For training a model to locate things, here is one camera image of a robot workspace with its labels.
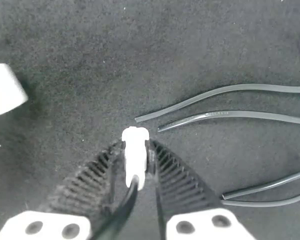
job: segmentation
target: white plastic clip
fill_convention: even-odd
[[[0,63],[0,115],[28,100],[28,96],[18,82],[11,68]]]
[[[146,180],[146,140],[149,140],[149,132],[144,127],[131,126],[122,132],[122,141],[125,142],[125,184],[129,188],[133,176],[137,175],[139,177],[138,191],[144,187]]]

